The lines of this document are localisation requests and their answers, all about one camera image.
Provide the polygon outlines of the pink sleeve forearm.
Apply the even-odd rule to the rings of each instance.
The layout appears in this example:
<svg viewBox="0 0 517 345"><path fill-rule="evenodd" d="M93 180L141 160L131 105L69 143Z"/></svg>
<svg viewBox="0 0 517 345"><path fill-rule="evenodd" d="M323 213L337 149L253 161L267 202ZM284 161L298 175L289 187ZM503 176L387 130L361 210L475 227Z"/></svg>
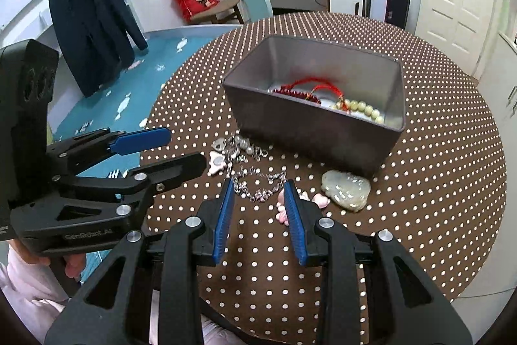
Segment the pink sleeve forearm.
<svg viewBox="0 0 517 345"><path fill-rule="evenodd" d="M27 264L10 245L1 266L1 291L39 343L69 301L50 266Z"/></svg>

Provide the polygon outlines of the person's left hand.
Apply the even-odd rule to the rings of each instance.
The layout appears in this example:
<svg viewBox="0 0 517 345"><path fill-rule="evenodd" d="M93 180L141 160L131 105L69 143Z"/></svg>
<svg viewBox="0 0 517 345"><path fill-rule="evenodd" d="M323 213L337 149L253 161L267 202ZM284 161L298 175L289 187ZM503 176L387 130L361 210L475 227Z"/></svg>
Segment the person's left hand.
<svg viewBox="0 0 517 345"><path fill-rule="evenodd" d="M50 266L51 259L46 256L36 256L33 255L30 250L28 250L25 245L23 245L17 239L11 239L8 241L10 247L17 252L19 257L26 262L27 264L40 264L44 266ZM65 274L76 280L79 279L80 274L86 267L86 255L85 254L77 254L77 255L69 255L64 257L66 266L65 266Z"/></svg>

